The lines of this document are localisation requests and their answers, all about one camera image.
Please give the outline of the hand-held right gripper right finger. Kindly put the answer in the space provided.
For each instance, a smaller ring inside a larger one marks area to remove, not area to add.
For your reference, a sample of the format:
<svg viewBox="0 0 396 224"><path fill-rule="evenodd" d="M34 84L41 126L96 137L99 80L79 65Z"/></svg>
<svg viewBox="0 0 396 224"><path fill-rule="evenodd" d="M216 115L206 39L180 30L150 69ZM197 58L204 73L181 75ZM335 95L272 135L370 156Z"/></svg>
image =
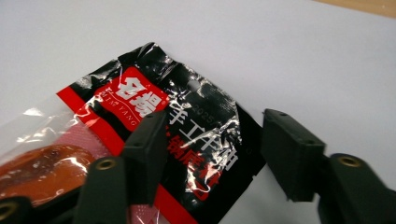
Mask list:
<svg viewBox="0 0 396 224"><path fill-rule="evenodd" d="M396 224L396 191L353 155L324 155L326 144L290 115L263 112L261 153L287 198L319 196L321 224Z"/></svg>

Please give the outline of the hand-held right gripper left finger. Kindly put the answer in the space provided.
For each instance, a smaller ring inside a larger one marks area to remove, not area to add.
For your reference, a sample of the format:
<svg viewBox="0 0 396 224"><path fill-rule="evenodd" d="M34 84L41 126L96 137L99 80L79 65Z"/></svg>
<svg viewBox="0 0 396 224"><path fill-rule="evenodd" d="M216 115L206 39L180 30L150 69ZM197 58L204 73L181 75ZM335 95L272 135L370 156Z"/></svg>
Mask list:
<svg viewBox="0 0 396 224"><path fill-rule="evenodd" d="M73 224L144 224L167 161L164 111L145 116L118 156L90 165Z"/></svg>

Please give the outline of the black and red seasoning packet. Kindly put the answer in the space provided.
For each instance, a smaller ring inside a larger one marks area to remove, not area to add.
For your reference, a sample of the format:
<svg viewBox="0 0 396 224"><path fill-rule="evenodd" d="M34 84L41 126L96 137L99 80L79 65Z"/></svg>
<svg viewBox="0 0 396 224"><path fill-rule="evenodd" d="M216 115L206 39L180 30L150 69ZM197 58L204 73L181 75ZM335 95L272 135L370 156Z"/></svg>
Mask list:
<svg viewBox="0 0 396 224"><path fill-rule="evenodd" d="M154 43L0 128L0 224L73 224L90 165L164 111L167 161L144 224L219 224L264 165L260 126Z"/></svg>

